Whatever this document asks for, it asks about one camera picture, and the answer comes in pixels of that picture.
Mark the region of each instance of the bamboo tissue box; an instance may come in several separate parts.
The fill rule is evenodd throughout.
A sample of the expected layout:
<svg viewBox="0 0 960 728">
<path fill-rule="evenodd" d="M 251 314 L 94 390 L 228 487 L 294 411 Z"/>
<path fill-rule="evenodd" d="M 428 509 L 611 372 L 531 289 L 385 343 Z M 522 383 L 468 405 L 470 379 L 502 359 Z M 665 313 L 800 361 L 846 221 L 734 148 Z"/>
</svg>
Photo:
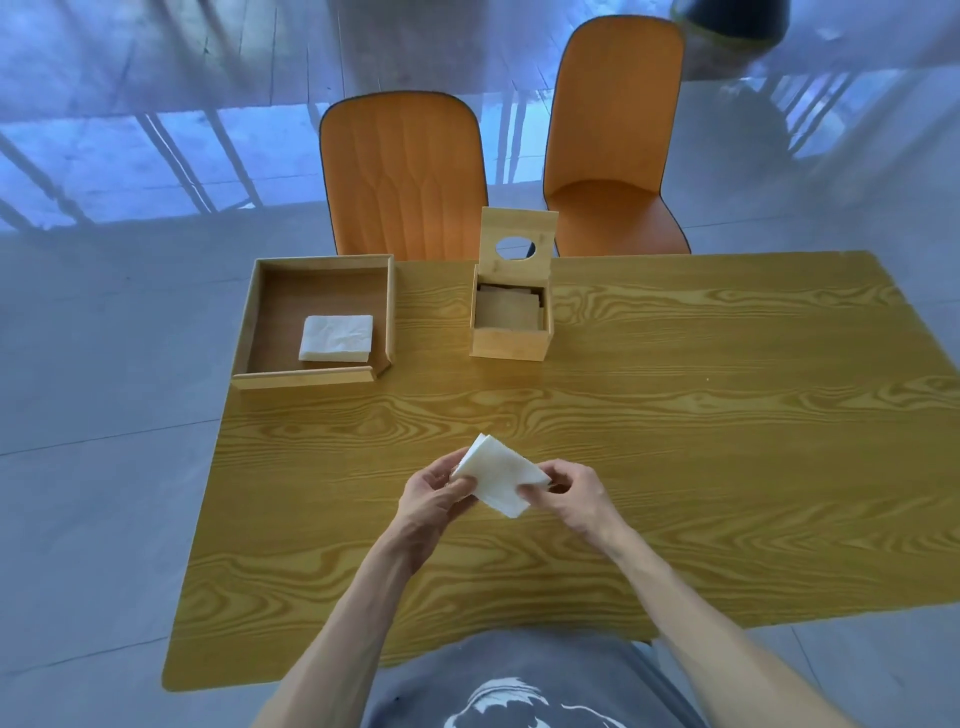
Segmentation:
<svg viewBox="0 0 960 728">
<path fill-rule="evenodd" d="M 394 257 L 261 258 L 233 357 L 230 384 L 241 389 L 374 381 L 394 358 Z M 300 361 L 309 316 L 373 317 L 366 363 Z"/>
<path fill-rule="evenodd" d="M 473 269 L 470 356 L 542 361 L 553 338 L 550 263 L 557 212 L 484 207 L 480 261 Z M 496 244 L 522 237 L 534 254 L 500 257 Z"/>
</svg>

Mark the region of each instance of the left hand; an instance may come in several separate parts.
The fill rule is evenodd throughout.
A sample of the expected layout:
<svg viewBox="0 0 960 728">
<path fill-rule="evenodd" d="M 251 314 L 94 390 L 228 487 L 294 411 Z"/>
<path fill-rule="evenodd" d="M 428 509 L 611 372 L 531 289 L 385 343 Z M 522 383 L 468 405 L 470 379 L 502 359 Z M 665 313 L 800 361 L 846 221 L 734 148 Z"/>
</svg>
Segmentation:
<svg viewBox="0 0 960 728">
<path fill-rule="evenodd" d="M 383 540 L 408 560 L 411 573 L 430 558 L 446 527 L 476 502 L 471 495 L 476 480 L 465 477 L 450 482 L 450 474 L 467 450 L 460 448 L 417 471 L 403 488 Z"/>
</svg>

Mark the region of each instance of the white napkin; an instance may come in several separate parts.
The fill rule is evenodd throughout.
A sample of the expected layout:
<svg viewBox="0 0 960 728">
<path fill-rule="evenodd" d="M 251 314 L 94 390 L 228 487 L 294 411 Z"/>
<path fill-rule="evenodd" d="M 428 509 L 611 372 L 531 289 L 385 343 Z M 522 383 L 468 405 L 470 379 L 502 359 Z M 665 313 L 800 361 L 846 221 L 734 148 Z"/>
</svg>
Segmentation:
<svg viewBox="0 0 960 728">
<path fill-rule="evenodd" d="M 479 435 L 467 450 L 450 480 L 471 475 L 477 480 L 473 494 L 507 518 L 515 519 L 529 503 L 516 494 L 518 485 L 550 485 L 550 476 L 492 435 Z"/>
<path fill-rule="evenodd" d="M 307 316 L 300 361 L 367 361 L 373 342 L 373 316 Z"/>
</svg>

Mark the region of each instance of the trash can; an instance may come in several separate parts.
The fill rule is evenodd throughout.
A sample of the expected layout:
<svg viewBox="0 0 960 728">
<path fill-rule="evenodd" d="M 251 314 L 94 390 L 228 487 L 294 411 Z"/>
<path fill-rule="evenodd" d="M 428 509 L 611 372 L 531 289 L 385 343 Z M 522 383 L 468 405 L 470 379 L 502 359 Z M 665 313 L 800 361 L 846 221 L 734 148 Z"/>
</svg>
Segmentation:
<svg viewBox="0 0 960 728">
<path fill-rule="evenodd" d="M 670 14 L 721 40 L 776 45 L 790 25 L 790 0 L 674 0 Z"/>
</svg>

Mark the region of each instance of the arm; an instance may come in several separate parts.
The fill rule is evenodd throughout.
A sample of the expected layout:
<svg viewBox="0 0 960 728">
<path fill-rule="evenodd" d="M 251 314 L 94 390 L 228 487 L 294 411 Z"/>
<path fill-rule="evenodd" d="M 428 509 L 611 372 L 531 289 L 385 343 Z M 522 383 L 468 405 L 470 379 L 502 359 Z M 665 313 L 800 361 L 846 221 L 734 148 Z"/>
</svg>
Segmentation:
<svg viewBox="0 0 960 728">
<path fill-rule="evenodd" d="M 393 522 L 377 539 L 317 638 L 280 681 L 252 728 L 356 728 L 407 581 L 446 527 L 476 498 L 476 482 L 450 483 L 466 448 L 407 481 Z"/>
<path fill-rule="evenodd" d="M 786 663 L 687 586 L 624 522 L 592 469 L 563 460 L 541 467 L 565 492 L 521 486 L 520 494 L 555 512 L 623 571 L 713 725 L 853 728 Z"/>
</svg>

